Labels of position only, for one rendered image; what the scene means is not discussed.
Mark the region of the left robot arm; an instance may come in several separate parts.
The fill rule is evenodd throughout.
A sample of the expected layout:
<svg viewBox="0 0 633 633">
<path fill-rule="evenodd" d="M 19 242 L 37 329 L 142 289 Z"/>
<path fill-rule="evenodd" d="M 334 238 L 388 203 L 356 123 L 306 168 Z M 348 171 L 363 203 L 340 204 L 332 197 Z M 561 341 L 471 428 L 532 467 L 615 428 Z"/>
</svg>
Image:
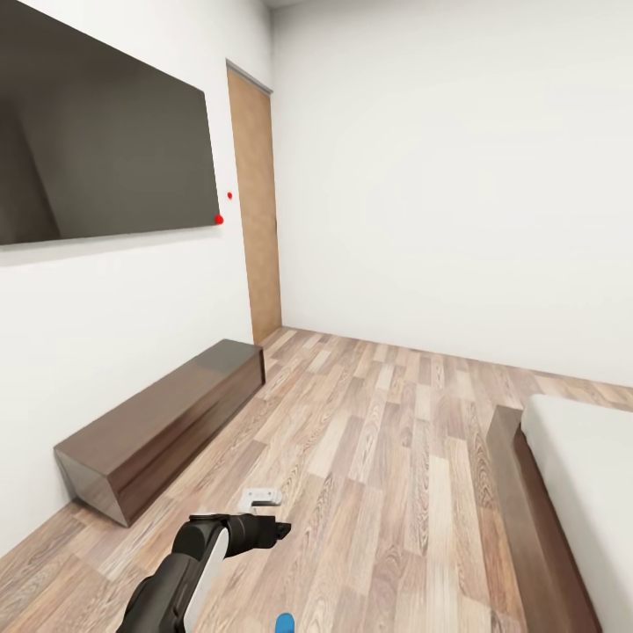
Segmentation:
<svg viewBox="0 0 633 633">
<path fill-rule="evenodd" d="M 192 633 L 222 560 L 272 549 L 290 523 L 257 515 L 255 506 L 281 506 L 280 491 L 244 489 L 237 513 L 193 513 L 176 533 L 172 553 L 134 590 L 115 633 Z"/>
</svg>

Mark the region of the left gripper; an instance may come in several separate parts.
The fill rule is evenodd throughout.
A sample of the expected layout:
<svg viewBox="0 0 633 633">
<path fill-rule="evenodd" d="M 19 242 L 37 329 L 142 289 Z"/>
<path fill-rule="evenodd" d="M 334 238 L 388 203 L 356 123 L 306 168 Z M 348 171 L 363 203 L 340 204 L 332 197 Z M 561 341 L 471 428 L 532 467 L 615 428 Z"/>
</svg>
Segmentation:
<svg viewBox="0 0 633 633">
<path fill-rule="evenodd" d="M 272 549 L 291 531 L 290 523 L 276 522 L 271 515 L 252 515 L 250 513 L 234 515 L 242 522 L 244 538 L 236 556 L 252 549 Z"/>
</svg>

